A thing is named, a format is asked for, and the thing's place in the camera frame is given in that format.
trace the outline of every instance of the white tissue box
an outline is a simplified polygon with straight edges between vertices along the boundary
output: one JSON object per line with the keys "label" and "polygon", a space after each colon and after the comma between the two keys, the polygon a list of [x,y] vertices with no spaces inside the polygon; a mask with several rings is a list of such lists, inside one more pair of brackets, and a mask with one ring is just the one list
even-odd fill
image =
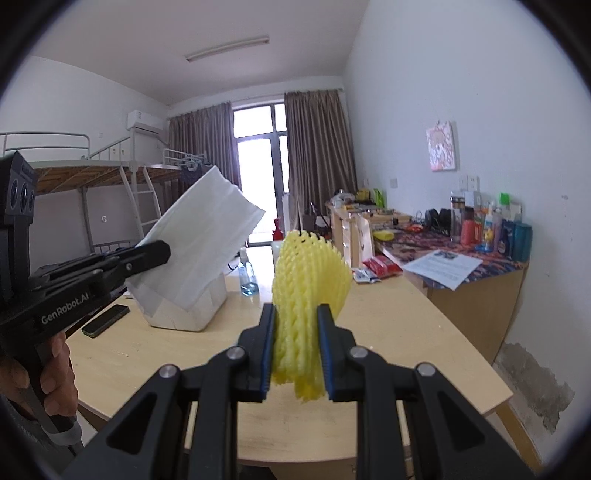
{"label": "white tissue box", "polygon": [[189,312],[177,307],[167,299],[162,299],[153,316],[150,317],[146,314],[144,316],[152,327],[200,332],[212,321],[227,296],[226,280],[221,274],[207,285]]}

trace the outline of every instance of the fluorescent ceiling light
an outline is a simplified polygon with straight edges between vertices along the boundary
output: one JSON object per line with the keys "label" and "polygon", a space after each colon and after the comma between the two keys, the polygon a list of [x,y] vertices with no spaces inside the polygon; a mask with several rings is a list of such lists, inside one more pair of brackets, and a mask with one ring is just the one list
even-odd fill
{"label": "fluorescent ceiling light", "polygon": [[231,43],[225,43],[224,45],[218,45],[217,47],[196,51],[195,53],[185,55],[185,59],[188,62],[192,62],[205,57],[210,57],[211,55],[217,55],[218,53],[237,50],[239,48],[254,47],[255,45],[266,45],[269,43],[269,40],[269,35],[263,35],[262,37],[255,38],[246,38],[244,40],[238,40]]}

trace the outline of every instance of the black phone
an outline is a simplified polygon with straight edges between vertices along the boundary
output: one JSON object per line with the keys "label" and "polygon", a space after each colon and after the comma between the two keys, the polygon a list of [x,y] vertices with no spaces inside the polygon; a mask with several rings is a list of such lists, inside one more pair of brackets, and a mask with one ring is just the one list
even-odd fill
{"label": "black phone", "polygon": [[93,321],[82,327],[82,333],[90,338],[96,338],[107,328],[113,325],[121,317],[129,313],[129,307],[126,305],[113,305],[106,312],[101,313]]}

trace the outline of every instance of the paper towel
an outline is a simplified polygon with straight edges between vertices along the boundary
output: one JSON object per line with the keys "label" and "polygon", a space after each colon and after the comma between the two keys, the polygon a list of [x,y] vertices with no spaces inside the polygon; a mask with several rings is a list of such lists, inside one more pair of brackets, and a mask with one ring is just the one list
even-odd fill
{"label": "paper towel", "polygon": [[189,312],[244,245],[264,213],[217,167],[209,170],[139,243],[163,240],[171,251],[166,265],[126,282],[142,311],[153,316],[162,299],[167,299]]}

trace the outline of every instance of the canvas painting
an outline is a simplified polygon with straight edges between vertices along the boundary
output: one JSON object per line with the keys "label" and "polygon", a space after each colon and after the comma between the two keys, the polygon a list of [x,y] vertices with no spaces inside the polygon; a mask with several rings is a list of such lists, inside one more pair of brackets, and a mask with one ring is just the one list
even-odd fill
{"label": "canvas painting", "polygon": [[427,130],[429,161],[431,170],[455,170],[456,152],[453,146],[452,126],[450,122],[437,123]]}

